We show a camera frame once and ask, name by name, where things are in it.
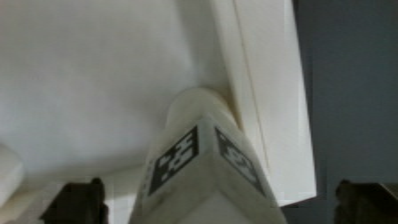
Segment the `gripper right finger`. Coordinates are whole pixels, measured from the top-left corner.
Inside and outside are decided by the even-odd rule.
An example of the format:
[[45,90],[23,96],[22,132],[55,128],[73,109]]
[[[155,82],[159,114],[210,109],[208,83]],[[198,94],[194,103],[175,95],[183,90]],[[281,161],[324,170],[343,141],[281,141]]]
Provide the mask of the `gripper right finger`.
[[342,180],[334,224],[398,224],[398,183]]

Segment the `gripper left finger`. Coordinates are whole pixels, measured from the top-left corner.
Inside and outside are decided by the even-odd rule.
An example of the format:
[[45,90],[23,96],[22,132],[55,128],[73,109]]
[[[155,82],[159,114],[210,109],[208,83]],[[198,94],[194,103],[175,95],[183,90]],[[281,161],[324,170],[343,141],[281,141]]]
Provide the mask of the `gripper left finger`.
[[68,183],[41,214],[45,224],[109,224],[105,184],[100,178],[89,183]]

